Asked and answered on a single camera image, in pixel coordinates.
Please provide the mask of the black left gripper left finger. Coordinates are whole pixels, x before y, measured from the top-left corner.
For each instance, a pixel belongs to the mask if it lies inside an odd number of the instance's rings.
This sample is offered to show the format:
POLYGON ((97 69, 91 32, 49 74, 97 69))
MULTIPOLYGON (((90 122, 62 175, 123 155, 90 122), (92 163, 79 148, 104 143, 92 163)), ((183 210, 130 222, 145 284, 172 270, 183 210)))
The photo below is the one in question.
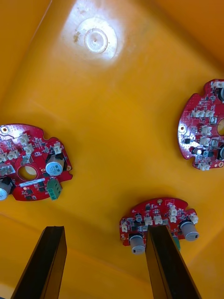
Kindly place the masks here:
POLYGON ((11 298, 59 298, 66 256, 67 244, 64 227, 46 227, 11 298))

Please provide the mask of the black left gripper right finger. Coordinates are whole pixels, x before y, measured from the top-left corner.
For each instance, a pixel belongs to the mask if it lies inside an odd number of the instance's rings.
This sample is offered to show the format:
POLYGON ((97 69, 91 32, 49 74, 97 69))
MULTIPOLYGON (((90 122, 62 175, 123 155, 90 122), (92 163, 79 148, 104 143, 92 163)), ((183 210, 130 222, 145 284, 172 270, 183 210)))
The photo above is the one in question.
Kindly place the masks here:
POLYGON ((148 227, 146 260, 155 299, 201 298, 166 226, 148 227))

